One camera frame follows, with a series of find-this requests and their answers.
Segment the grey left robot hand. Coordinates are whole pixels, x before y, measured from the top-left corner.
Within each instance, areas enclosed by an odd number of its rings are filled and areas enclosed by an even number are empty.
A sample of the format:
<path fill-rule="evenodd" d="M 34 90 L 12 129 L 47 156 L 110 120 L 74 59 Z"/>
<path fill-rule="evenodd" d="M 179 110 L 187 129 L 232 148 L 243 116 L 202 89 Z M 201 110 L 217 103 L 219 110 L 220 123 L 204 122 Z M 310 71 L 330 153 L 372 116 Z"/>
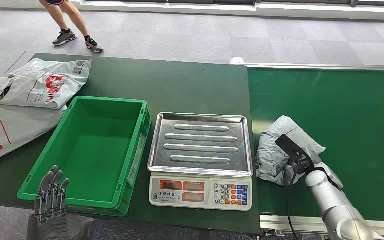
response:
<path fill-rule="evenodd" d="M 60 180 L 63 171 L 54 165 L 43 177 L 29 215 L 28 240 L 69 240 L 67 213 L 61 206 Z"/>

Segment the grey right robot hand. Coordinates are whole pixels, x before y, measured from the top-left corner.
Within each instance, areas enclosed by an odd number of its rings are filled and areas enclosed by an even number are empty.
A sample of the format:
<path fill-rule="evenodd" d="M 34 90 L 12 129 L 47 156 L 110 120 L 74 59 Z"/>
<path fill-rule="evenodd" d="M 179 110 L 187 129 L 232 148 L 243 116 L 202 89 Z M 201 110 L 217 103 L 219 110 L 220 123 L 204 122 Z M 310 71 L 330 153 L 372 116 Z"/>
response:
<path fill-rule="evenodd" d="M 333 170 L 323 162 L 314 165 L 315 170 L 322 171 L 326 174 L 327 180 L 337 189 L 342 190 L 344 188 L 343 183 L 339 177 L 333 172 Z"/>

